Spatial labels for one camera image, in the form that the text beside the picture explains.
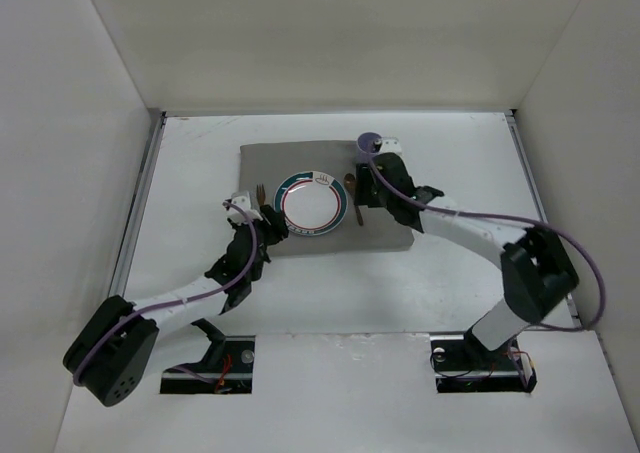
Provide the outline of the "brown wooden spoon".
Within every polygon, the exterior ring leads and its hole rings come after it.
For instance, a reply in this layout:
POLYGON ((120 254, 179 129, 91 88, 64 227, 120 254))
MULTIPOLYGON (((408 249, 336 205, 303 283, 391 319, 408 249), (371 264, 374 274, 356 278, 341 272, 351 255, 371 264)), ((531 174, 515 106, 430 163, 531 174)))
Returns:
POLYGON ((343 184, 344 184, 344 188, 346 189, 346 191, 349 193, 353 206, 354 206, 354 211, 355 211, 355 215, 356 215, 356 220, 359 226, 363 227, 364 226, 364 219, 360 210, 359 205, 356 203, 356 187, 357 187, 357 182, 356 182, 356 177, 354 174, 352 173, 347 173, 344 175, 343 178, 343 184))

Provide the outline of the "brown wooden fork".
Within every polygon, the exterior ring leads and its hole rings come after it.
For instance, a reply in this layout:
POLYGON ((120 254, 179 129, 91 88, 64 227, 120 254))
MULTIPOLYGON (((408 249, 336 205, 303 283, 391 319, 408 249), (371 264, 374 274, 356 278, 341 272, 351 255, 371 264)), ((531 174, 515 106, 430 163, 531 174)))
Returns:
POLYGON ((266 205, 266 191, 263 184, 256 186, 256 199, 258 201, 259 209, 262 209, 266 205))

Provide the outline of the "white plate green rim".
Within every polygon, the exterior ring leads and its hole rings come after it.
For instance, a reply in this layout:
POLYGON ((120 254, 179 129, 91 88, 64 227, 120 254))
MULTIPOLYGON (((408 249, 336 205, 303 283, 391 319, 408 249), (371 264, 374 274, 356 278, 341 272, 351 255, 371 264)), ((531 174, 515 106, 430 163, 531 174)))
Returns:
POLYGON ((286 178, 273 198, 276 212, 284 215, 291 233, 317 237, 335 230, 348 210, 344 186, 333 176, 304 171, 286 178))

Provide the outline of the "lilac plastic cup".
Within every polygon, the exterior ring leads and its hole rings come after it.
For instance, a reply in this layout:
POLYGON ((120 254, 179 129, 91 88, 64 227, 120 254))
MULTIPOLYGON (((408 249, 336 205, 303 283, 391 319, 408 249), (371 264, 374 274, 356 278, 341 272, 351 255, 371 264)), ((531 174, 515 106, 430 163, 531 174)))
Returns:
POLYGON ((376 142, 380 139, 381 136, 378 133, 362 133, 356 140, 355 163, 367 163, 369 161, 369 156, 374 152, 376 142))

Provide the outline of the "grey cloth placemat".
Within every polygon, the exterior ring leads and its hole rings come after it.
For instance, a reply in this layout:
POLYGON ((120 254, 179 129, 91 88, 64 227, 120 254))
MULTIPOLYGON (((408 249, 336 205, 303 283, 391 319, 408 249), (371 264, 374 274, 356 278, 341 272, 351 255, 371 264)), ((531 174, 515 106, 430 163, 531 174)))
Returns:
MULTIPOLYGON (((344 175, 354 173, 356 170, 355 155, 354 141, 243 145, 240 147, 238 189, 247 190, 251 195, 255 195, 256 186, 263 184, 266 203, 273 207, 276 189, 286 178, 295 173, 324 172, 343 185, 344 175)), ((335 230, 317 237, 304 237, 293 234, 288 229, 288 238, 269 247, 269 255, 296 257, 355 251, 404 251, 412 246, 414 243, 412 230, 397 223, 383 208, 363 208, 364 226, 359 226, 348 192, 347 196, 346 216, 335 230)))

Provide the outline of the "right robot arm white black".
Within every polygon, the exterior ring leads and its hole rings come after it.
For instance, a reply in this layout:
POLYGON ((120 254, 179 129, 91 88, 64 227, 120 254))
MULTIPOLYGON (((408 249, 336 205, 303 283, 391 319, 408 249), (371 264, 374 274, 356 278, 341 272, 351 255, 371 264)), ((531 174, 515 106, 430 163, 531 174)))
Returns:
POLYGON ((461 211, 443 191, 415 185, 397 154, 377 154, 356 166, 355 203, 383 208, 397 223, 448 240, 501 272, 502 299, 465 332, 467 347, 480 353, 499 350, 542 323, 579 284, 550 227, 527 218, 461 211))

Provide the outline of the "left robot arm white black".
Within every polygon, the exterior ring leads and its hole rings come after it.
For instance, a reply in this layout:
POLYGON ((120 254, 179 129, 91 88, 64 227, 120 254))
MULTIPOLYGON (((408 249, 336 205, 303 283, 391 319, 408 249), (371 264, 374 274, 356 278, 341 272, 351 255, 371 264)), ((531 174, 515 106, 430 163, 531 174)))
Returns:
POLYGON ((63 357, 78 387, 104 406, 122 402, 150 372, 178 371, 225 391, 241 356, 212 318, 238 307, 262 277, 268 249, 288 236, 283 213, 226 205, 234 231, 226 252, 192 283, 128 301, 114 295, 98 307, 63 357))

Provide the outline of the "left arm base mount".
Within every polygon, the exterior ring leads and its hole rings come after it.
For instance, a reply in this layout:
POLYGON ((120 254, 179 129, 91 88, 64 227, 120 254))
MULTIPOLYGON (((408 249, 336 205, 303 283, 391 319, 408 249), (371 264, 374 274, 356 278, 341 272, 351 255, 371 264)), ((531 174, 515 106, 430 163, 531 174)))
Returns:
POLYGON ((207 349, 195 362, 166 369, 161 376, 162 395, 245 395, 252 393, 255 336, 228 336, 206 319, 193 322, 207 349))

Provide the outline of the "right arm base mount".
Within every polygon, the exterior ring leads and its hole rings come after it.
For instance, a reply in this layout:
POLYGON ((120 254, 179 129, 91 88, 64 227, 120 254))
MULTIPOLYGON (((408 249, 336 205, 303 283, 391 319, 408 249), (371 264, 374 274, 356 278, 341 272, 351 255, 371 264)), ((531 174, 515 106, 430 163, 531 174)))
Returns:
POLYGON ((532 358, 516 338, 486 352, 471 348, 463 335, 432 335, 429 363, 441 394, 530 394, 538 383, 532 358))

